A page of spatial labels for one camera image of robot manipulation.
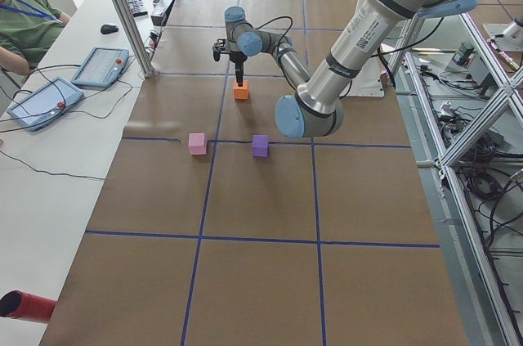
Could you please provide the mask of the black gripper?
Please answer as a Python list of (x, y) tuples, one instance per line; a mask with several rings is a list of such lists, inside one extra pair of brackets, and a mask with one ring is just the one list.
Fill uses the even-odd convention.
[(242, 52), (230, 52), (229, 58), (235, 64), (235, 82), (238, 86), (244, 85), (244, 62), (247, 57)]

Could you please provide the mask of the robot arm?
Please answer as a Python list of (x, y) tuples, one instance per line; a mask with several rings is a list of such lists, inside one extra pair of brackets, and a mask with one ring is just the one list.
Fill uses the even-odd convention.
[(281, 97), (275, 122), (286, 137), (323, 137), (342, 125), (340, 96), (397, 23), (414, 17), (437, 18), (468, 12), (479, 0), (358, 0), (358, 7), (329, 53), (309, 72), (283, 34), (253, 26), (242, 7), (225, 10), (226, 36), (212, 46), (214, 60), (227, 55), (235, 64), (237, 82), (243, 81), (244, 62), (259, 53), (272, 55), (286, 79), (296, 88)]

